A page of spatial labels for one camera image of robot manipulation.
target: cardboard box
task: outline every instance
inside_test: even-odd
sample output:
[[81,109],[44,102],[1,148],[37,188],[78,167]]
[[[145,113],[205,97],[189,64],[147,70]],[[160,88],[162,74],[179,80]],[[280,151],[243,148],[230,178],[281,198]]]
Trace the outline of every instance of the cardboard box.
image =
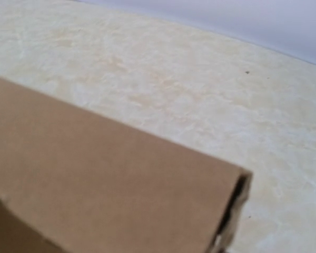
[[251,174],[0,79],[0,253],[217,253]]

